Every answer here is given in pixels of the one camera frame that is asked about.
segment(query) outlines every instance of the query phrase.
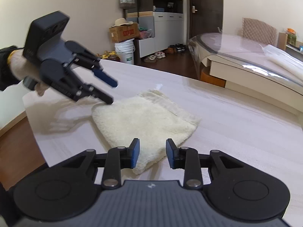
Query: transparent plastic table cover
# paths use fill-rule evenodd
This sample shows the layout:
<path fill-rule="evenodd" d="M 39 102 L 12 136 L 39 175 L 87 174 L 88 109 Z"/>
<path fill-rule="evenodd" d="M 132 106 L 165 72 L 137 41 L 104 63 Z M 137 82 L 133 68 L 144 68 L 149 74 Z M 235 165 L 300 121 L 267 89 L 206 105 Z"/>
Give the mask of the transparent plastic table cover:
<path fill-rule="evenodd" d="M 237 64 L 240 69 L 271 79 L 303 95 L 303 81 L 297 77 L 298 74 L 294 75 L 281 64 L 272 61 L 270 57 L 272 52 L 266 50 L 268 47 L 265 44 L 236 35 L 204 33 L 191 38 L 188 47 L 198 77 L 202 60 L 211 55 L 218 55 Z"/>

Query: white plastic bucket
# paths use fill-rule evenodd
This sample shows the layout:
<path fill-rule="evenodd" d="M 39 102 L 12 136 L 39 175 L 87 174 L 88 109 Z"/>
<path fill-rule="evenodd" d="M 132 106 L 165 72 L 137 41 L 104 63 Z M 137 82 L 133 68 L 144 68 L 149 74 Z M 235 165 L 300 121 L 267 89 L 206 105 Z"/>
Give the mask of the white plastic bucket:
<path fill-rule="evenodd" d="M 115 43 L 115 50 L 121 62 L 134 65 L 134 39 Z"/>

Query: chair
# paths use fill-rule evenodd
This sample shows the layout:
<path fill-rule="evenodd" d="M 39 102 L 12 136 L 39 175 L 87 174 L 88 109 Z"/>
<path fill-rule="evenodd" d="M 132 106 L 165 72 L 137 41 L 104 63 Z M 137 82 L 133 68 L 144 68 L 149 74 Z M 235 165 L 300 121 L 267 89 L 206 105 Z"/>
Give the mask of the chair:
<path fill-rule="evenodd" d="M 278 31 L 276 28 L 257 19 L 243 18 L 242 37 L 263 44 L 276 46 Z"/>

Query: black sleeve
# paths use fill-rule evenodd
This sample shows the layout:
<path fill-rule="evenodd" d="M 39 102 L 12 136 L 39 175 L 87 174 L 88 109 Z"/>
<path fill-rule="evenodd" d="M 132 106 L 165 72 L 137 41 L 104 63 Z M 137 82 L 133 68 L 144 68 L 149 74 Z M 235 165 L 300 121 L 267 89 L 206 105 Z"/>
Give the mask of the black sleeve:
<path fill-rule="evenodd" d="M 16 50 L 16 46 L 10 46 L 0 50 L 0 90 L 4 91 L 8 86 L 18 84 L 18 80 L 7 65 L 7 58 Z"/>

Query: ribbed gray surface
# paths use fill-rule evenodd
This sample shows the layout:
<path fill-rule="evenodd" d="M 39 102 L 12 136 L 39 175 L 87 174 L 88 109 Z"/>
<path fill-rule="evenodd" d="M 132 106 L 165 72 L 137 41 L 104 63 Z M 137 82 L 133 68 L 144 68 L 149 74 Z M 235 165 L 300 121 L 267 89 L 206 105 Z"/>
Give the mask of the ribbed gray surface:
<path fill-rule="evenodd" d="M 215 212 L 201 193 L 183 189 L 178 181 L 125 181 L 104 191 L 95 205 L 69 220 L 41 223 L 21 220 L 16 227 L 285 227 L 275 219 L 240 223 Z"/>

